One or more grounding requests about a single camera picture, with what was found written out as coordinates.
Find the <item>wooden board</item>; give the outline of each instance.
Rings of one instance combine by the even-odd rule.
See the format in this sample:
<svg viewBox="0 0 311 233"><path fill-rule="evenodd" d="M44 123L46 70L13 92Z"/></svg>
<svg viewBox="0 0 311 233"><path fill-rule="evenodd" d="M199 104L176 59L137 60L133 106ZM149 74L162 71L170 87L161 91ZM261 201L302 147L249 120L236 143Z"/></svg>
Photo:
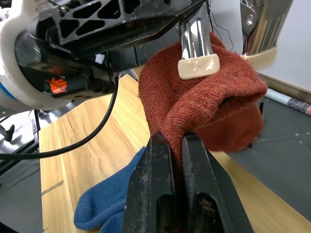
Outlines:
<svg viewBox="0 0 311 233"><path fill-rule="evenodd" d="M68 146L90 134L103 118L111 96L88 100L40 131L42 152ZM41 160L44 233L81 233L73 225L79 197L126 166L149 140L138 83L120 79L112 115L86 145ZM311 224L223 152L213 152L231 176L256 233L310 233Z"/></svg>
<svg viewBox="0 0 311 233"><path fill-rule="evenodd" d="M144 65L133 68L133 73L135 74L137 80L139 80L139 77L140 77L140 74L143 68L144 68Z"/></svg>

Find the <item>orange label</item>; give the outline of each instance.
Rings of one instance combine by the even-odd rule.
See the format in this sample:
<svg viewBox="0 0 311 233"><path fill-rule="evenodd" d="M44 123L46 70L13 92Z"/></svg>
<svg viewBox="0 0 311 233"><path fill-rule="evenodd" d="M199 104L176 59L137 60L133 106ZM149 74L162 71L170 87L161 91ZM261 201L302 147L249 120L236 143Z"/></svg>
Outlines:
<svg viewBox="0 0 311 233"><path fill-rule="evenodd" d="M51 81L49 80L45 80L45 81L47 81L50 84L53 94L66 92L67 82L65 80L63 79L56 80L55 78L52 78Z"/></svg>

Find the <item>black clamp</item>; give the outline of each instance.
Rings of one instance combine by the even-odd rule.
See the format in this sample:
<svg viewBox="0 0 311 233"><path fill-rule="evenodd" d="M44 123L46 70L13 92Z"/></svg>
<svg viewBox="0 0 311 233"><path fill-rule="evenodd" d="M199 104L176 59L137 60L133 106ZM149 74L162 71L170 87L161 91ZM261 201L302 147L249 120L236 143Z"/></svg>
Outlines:
<svg viewBox="0 0 311 233"><path fill-rule="evenodd" d="M253 233L231 178L201 139L188 133L182 141L187 192L187 232ZM175 191L171 149L155 134L128 186L122 233L173 232Z"/></svg>

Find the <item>gray floor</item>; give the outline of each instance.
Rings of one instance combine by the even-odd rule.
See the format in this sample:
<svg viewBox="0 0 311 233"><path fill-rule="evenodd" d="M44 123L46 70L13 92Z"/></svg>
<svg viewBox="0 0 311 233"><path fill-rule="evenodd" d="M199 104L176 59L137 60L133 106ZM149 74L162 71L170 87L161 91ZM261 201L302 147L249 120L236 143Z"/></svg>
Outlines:
<svg viewBox="0 0 311 233"><path fill-rule="evenodd" d="M311 117L265 98L264 129L236 162L311 221Z"/></svg>
<svg viewBox="0 0 311 233"><path fill-rule="evenodd" d="M230 156L311 221L311 117L264 99L265 127L251 149ZM40 114L44 128L76 106ZM0 152L10 152L32 139L32 113L14 116L11 143L0 137ZM22 161L0 177L0 221L20 233L42 233L39 164Z"/></svg>

